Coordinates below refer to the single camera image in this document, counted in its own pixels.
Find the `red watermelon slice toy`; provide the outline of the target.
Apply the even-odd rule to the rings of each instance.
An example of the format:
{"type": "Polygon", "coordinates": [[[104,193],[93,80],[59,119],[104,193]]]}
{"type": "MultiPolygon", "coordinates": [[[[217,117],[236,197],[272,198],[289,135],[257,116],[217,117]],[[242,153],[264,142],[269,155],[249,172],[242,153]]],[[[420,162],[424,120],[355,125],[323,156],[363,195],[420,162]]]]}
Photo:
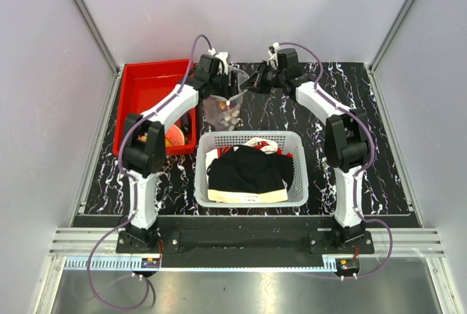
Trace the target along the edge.
{"type": "Polygon", "coordinates": [[[176,124],[172,125],[165,133],[166,147],[177,147],[185,145],[185,135],[176,124]]]}

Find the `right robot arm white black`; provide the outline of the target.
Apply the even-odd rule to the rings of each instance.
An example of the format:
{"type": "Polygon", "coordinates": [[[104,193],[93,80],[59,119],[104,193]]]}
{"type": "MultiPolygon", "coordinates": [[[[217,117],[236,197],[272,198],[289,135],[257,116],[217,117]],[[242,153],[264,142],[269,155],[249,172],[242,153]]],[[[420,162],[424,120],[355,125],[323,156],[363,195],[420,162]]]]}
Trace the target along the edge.
{"type": "Polygon", "coordinates": [[[362,178],[374,162],[374,141],[365,110],[352,109],[325,92],[319,84],[321,77],[301,68],[298,47],[294,42],[274,43],[268,50],[269,59],[260,63],[243,87],[262,94],[280,88],[324,125],[324,153],[336,177],[336,210],[326,240],[338,252],[347,253],[366,233],[362,178]]]}

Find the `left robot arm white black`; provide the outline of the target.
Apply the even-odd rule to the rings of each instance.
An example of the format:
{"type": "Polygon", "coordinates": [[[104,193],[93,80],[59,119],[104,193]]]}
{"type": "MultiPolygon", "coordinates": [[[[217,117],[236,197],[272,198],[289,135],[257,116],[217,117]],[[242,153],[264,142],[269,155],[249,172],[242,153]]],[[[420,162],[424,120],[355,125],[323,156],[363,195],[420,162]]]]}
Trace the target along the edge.
{"type": "Polygon", "coordinates": [[[123,140],[118,154],[120,172],[128,177],[130,211],[123,222],[132,244],[143,253],[158,242],[154,232],[156,173],[166,163],[166,132],[201,100],[228,88],[231,82],[230,55],[211,49],[196,66],[189,62],[183,78],[155,106],[125,119],[123,140]]]}

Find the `clear zip top bag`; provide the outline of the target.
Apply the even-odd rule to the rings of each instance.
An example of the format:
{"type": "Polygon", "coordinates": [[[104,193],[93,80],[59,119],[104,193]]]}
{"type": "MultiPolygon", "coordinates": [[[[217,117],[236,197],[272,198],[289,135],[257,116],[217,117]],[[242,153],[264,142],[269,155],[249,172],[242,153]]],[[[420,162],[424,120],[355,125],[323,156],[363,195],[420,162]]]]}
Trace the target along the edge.
{"type": "Polygon", "coordinates": [[[243,98],[247,92],[243,91],[240,85],[248,80],[248,74],[235,66],[230,66],[229,71],[233,71],[237,75],[237,95],[229,99],[211,95],[203,100],[206,122],[213,126],[216,131],[233,131],[239,125],[243,98]],[[218,101],[226,102],[226,110],[222,111],[218,108],[218,101]]]}

